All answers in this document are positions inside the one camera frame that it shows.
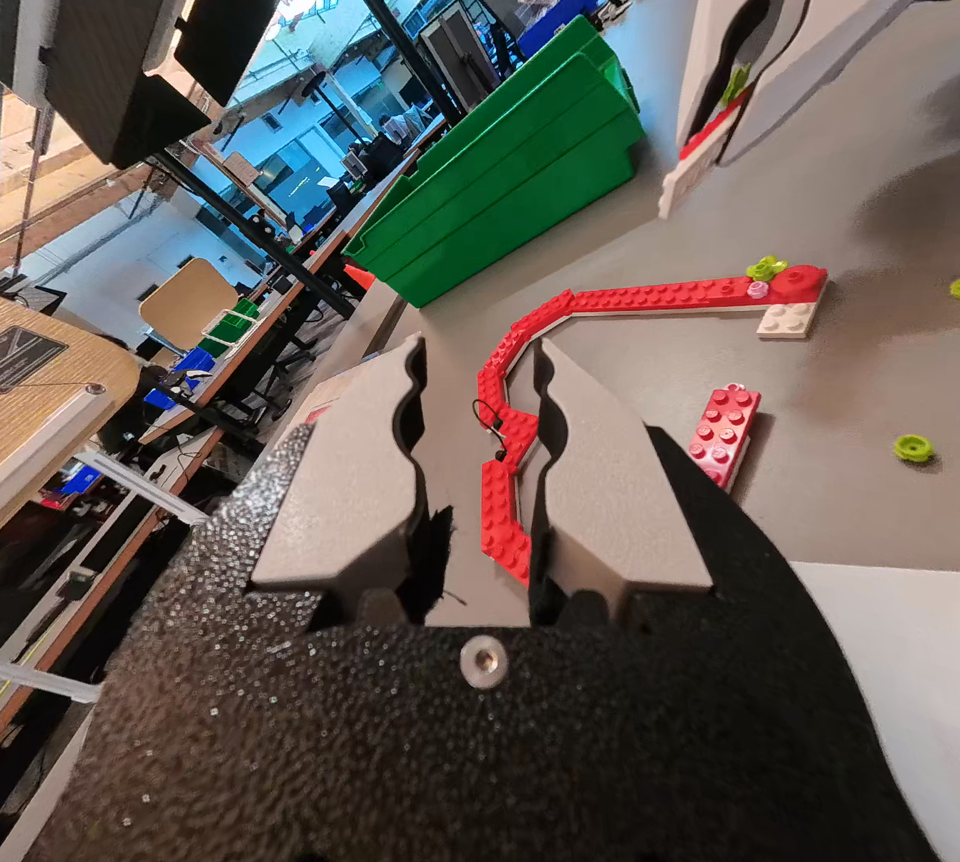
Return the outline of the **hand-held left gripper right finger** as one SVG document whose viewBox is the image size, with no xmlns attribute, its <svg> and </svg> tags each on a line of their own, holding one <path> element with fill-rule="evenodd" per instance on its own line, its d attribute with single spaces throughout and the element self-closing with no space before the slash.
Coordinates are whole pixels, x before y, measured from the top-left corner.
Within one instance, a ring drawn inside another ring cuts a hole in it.
<svg viewBox="0 0 960 862">
<path fill-rule="evenodd" d="M 708 592 L 713 580 L 641 418 L 551 340 L 534 345 L 548 454 L 531 523 L 531 594 Z"/>
</svg>

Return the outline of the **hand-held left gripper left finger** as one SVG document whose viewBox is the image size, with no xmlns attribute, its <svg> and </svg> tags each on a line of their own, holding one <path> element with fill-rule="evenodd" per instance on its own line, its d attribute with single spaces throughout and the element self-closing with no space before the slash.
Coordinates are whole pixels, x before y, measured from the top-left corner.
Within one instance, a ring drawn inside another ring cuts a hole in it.
<svg viewBox="0 0 960 862">
<path fill-rule="evenodd" d="M 406 357 L 412 388 L 386 433 L 361 434 L 327 416 L 306 448 L 250 581 L 256 589 L 396 589 L 426 517 L 426 482 L 412 451 L 424 434 L 426 340 L 390 351 Z"/>
</svg>

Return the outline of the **red and white lego piece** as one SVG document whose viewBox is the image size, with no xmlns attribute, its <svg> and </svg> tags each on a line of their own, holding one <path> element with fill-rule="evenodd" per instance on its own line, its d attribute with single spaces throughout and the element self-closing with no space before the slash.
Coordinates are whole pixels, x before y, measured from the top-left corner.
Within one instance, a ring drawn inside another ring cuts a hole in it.
<svg viewBox="0 0 960 862">
<path fill-rule="evenodd" d="M 676 167 L 666 174 L 657 204 L 657 217 L 666 220 L 671 210 L 702 182 L 717 164 L 750 97 L 751 64 L 736 65 L 719 102 L 719 110 L 681 147 Z"/>
</svg>

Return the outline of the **red curved lego frame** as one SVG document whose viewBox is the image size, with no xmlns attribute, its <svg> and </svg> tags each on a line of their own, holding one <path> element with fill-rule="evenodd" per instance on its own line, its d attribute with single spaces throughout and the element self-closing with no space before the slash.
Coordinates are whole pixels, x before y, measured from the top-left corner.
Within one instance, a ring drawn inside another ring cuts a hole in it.
<svg viewBox="0 0 960 862">
<path fill-rule="evenodd" d="M 477 373 L 472 409 L 479 424 L 499 442 L 493 460 L 482 465 L 481 549 L 524 588 L 530 583 L 531 538 L 522 528 L 518 476 L 537 438 L 534 413 L 511 407 L 508 376 L 534 340 L 573 318 L 619 315 L 706 314 L 757 309 L 759 339 L 807 340 L 827 287 L 829 272 L 789 265 L 771 281 L 770 304 L 746 295 L 747 275 L 656 285 L 564 290 L 514 322 Z"/>
</svg>

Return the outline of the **magenta lego plate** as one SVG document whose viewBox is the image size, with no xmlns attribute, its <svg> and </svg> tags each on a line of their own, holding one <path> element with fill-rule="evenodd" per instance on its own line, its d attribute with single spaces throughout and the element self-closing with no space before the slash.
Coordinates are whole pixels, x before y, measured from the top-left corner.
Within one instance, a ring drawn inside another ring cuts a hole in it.
<svg viewBox="0 0 960 862">
<path fill-rule="evenodd" d="M 746 456 L 761 405 L 762 394 L 741 384 L 715 388 L 690 439 L 688 457 L 728 494 Z"/>
</svg>

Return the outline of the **lego instruction sheet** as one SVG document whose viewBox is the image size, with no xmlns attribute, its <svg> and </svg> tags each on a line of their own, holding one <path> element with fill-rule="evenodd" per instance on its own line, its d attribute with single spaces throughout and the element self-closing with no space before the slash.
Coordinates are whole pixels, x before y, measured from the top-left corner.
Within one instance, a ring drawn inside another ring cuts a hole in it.
<svg viewBox="0 0 960 862">
<path fill-rule="evenodd" d="M 792 561 L 858 682 L 894 778 L 959 859 L 959 573 Z"/>
</svg>

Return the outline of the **white paper with red label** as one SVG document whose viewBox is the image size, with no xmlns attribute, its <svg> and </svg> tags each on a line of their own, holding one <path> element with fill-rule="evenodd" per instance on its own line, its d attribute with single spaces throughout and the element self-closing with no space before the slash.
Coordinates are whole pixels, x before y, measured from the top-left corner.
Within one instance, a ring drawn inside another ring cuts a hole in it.
<svg viewBox="0 0 960 862">
<path fill-rule="evenodd" d="M 402 400 L 414 388 L 406 357 L 381 353 L 318 383 L 295 415 L 296 424 L 317 424 L 330 416 L 344 429 L 386 433 Z"/>
</svg>

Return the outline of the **small green bin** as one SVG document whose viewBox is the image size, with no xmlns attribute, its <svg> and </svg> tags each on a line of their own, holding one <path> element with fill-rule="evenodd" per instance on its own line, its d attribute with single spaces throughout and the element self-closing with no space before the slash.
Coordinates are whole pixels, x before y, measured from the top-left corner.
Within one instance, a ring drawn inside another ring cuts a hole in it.
<svg viewBox="0 0 960 862">
<path fill-rule="evenodd" d="M 197 348 L 214 358 L 236 352 L 259 322 L 259 306 L 248 299 L 239 299 L 233 308 L 222 310 L 200 333 Z"/>
</svg>

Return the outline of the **small blue bin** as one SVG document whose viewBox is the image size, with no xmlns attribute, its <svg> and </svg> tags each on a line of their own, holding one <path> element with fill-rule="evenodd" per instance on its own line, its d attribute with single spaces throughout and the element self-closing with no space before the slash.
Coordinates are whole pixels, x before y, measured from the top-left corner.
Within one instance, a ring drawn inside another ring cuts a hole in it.
<svg viewBox="0 0 960 862">
<path fill-rule="evenodd" d="M 214 356 L 203 348 L 194 348 L 176 362 L 163 379 L 163 385 L 180 396 L 189 398 L 198 386 L 210 378 L 215 367 Z M 179 403 L 164 391 L 152 388 L 143 398 L 145 404 L 161 411 L 172 411 Z"/>
</svg>

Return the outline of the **green plastic bin stack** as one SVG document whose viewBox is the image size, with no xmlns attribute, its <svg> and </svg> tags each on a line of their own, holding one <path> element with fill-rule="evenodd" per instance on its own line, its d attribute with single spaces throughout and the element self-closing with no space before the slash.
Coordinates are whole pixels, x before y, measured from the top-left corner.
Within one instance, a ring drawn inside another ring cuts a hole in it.
<svg viewBox="0 0 960 862">
<path fill-rule="evenodd" d="M 640 106 L 584 16 L 419 157 L 343 253 L 422 308 L 630 181 Z"/>
</svg>

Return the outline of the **wooden side table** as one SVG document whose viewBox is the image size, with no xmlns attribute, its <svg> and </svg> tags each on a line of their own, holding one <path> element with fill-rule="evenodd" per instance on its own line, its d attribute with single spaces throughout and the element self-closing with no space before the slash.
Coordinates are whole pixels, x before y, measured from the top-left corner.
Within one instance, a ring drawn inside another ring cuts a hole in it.
<svg viewBox="0 0 960 862">
<path fill-rule="evenodd" d="M 110 340 L 1 301 L 1 523 L 136 392 L 140 365 Z"/>
</svg>

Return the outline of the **black mesh panel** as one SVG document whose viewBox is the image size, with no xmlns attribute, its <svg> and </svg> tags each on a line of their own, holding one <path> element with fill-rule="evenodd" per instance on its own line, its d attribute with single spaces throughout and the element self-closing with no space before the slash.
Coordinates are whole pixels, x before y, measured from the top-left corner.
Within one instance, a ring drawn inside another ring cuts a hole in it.
<svg viewBox="0 0 960 862">
<path fill-rule="evenodd" d="M 210 123 L 163 76 L 187 0 L 1 0 L 1 80 L 124 170 Z"/>
</svg>

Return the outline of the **black metal rack frame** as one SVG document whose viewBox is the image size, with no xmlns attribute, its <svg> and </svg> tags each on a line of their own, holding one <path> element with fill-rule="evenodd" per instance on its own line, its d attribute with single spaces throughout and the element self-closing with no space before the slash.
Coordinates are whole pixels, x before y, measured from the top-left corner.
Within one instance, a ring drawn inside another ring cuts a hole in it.
<svg viewBox="0 0 960 862">
<path fill-rule="evenodd" d="M 446 125 L 449 128 L 455 127 L 464 118 L 461 107 L 451 98 L 450 93 L 443 87 L 431 64 L 416 47 L 414 41 L 402 27 L 402 24 L 396 16 L 394 16 L 386 0 L 362 1 L 366 4 L 366 7 L 376 21 L 379 22 L 381 30 L 388 36 L 404 63 L 413 72 L 433 102 L 438 106 L 440 113 L 446 121 Z M 195 172 L 188 169 L 186 165 L 168 149 L 163 148 L 159 150 L 154 156 L 149 158 L 149 161 L 155 168 L 163 170 L 167 175 L 175 179 L 182 187 L 187 188 L 191 193 L 209 203 L 224 220 L 238 228 L 246 238 L 258 246 L 258 248 L 262 249 L 282 270 L 292 279 L 299 282 L 301 286 L 310 292 L 318 301 L 326 304 L 332 311 L 344 319 L 348 319 L 354 314 L 354 306 L 349 304 L 342 295 L 333 292 L 329 286 L 322 280 L 319 280 L 318 277 L 308 270 L 295 256 L 281 251 L 275 243 L 262 238 L 255 225 L 242 217 L 219 196 L 210 185 L 201 181 Z"/>
</svg>

